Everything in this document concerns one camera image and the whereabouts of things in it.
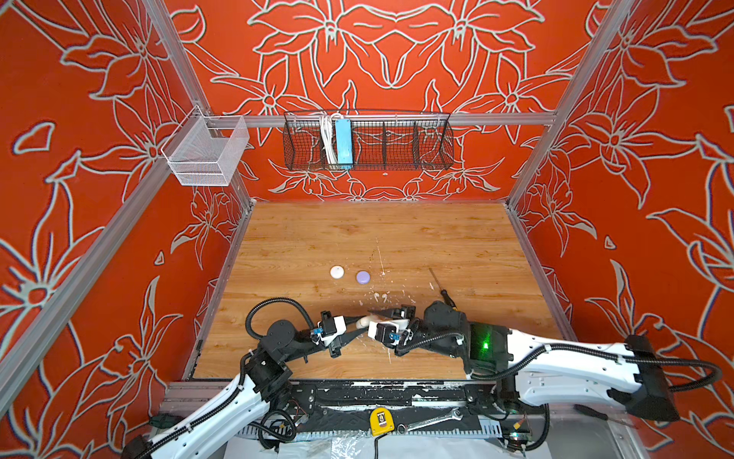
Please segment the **purple round case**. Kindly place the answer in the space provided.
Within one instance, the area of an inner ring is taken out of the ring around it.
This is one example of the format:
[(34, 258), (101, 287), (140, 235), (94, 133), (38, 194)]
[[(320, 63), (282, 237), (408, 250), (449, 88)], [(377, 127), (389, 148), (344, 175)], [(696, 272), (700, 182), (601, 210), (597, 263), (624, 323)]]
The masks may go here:
[(360, 285), (366, 285), (371, 282), (371, 275), (367, 271), (359, 271), (356, 275), (357, 283)]

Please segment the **white earbuds charging case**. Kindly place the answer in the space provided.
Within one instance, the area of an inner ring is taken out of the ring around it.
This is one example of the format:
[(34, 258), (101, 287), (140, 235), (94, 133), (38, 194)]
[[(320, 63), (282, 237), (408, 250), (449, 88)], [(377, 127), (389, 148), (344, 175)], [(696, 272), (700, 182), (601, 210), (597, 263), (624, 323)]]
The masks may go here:
[(330, 276), (332, 279), (341, 279), (345, 275), (345, 269), (340, 265), (334, 265), (330, 269)]

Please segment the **small white case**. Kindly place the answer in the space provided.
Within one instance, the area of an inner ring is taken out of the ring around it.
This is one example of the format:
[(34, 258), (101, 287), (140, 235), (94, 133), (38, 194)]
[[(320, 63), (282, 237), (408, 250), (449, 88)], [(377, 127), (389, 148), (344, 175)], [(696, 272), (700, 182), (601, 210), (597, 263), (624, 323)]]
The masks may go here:
[(375, 316), (365, 316), (365, 317), (361, 317), (356, 322), (356, 327), (357, 327), (357, 329), (368, 329), (371, 326), (372, 323), (376, 323), (376, 322), (378, 322), (378, 318), (377, 317), (375, 317)]

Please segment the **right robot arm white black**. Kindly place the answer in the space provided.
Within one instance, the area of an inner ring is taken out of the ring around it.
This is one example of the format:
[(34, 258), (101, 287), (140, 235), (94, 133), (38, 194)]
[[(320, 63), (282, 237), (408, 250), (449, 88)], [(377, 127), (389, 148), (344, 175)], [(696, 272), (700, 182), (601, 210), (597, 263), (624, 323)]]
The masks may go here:
[(645, 421), (677, 422), (677, 393), (722, 379), (709, 361), (667, 359), (649, 340), (567, 342), (470, 321), (453, 303), (435, 301), (418, 317), (412, 306), (373, 310), (357, 321), (398, 357), (415, 350), (461, 360), (471, 381), (491, 383), (505, 412), (554, 404), (606, 405)]

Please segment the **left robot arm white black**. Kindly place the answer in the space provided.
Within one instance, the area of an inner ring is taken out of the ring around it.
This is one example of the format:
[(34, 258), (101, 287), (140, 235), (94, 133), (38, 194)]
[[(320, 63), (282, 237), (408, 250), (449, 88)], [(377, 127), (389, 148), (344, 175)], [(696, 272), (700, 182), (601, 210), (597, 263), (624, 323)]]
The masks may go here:
[[(298, 331), (286, 319), (271, 325), (261, 335), (252, 319), (273, 304), (288, 304), (304, 317), (307, 328)], [(259, 420), (268, 413), (287, 417), (282, 410), (290, 398), (292, 371), (287, 363), (328, 351), (333, 358), (341, 348), (367, 331), (367, 317), (333, 316), (321, 313), (314, 322), (305, 308), (290, 298), (269, 298), (254, 306), (246, 316), (246, 331), (258, 340), (256, 350), (244, 355), (239, 374), (216, 396), (172, 428), (151, 439), (138, 436), (123, 449), (123, 458), (206, 458), (231, 440), (244, 426), (269, 428)]]

